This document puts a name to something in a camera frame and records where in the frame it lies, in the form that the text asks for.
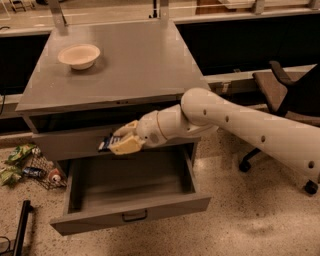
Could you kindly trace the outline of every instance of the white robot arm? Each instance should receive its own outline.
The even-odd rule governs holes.
[[[221,127],[318,183],[320,129],[233,104],[202,88],[188,90],[181,105],[153,111],[114,133],[115,154],[157,147],[176,137],[200,137]]]

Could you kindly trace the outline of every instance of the wire basket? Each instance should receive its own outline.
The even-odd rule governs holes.
[[[44,175],[42,178],[39,178],[39,177],[30,177],[30,178],[47,190],[55,189],[55,188],[65,188],[67,186],[66,177],[61,177],[61,181],[59,182],[51,182],[49,180],[49,173],[53,169],[55,169],[55,167],[53,162],[48,161],[43,156],[43,154],[41,153],[41,150],[38,147],[35,147],[32,150],[32,155],[26,162],[24,168],[26,167],[35,167],[43,170]]]

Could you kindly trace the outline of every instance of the chair wheel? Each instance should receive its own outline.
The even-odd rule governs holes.
[[[247,172],[249,171],[251,168],[251,164],[248,162],[248,161],[242,161],[240,164],[239,164],[239,169],[240,171],[242,172]]]
[[[314,183],[313,181],[309,180],[304,187],[304,190],[310,194],[314,195],[318,191],[318,184]]]

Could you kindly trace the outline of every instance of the black office chair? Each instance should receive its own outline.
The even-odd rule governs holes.
[[[285,72],[277,61],[270,61],[272,72],[256,72],[253,77],[264,94],[271,114],[320,127],[320,65],[309,72]],[[247,172],[255,148],[241,161],[239,169]],[[305,191],[315,194],[318,185],[308,181]]]

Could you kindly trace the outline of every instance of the white bowl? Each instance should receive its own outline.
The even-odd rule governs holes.
[[[90,68],[99,55],[100,50],[94,45],[75,44],[61,50],[58,60],[70,65],[73,69],[83,70]]]

